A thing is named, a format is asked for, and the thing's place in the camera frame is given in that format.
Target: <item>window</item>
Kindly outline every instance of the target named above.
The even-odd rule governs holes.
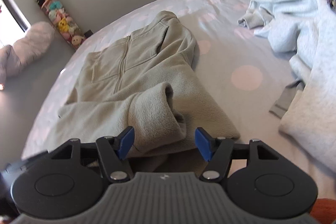
[[[0,0],[0,7],[0,47],[8,44],[13,45],[15,41],[24,37],[25,32],[2,0]]]
[[[3,47],[24,37],[30,24],[14,0],[0,0],[0,6],[0,47]]]

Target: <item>orange fabric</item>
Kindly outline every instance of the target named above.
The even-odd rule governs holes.
[[[336,219],[336,200],[329,198],[317,199],[310,215],[321,224],[331,224]]]

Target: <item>dark fabric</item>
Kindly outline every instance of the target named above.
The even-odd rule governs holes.
[[[336,13],[336,0],[327,0],[330,9]]]

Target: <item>jacket sleeve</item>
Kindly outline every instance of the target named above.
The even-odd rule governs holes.
[[[135,142],[128,156],[141,156],[180,141],[186,136],[186,125],[184,117],[173,108],[172,97],[172,87],[160,83],[123,101],[65,105],[44,148],[53,150],[70,138],[95,142],[102,136],[117,136],[127,126],[135,129]]]

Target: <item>polka dot bedsheet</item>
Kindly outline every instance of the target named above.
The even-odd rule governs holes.
[[[268,112],[295,76],[288,64],[291,55],[274,54],[266,39],[237,25],[248,4],[249,0],[157,0],[104,27],[85,41],[61,71],[37,115],[22,157],[41,150],[86,55],[149,24],[159,11],[169,10],[196,37],[192,67],[241,133],[240,141],[261,139],[310,174],[318,184],[320,198],[336,198],[335,175],[279,133],[279,119]],[[234,160],[230,172],[245,164]]]

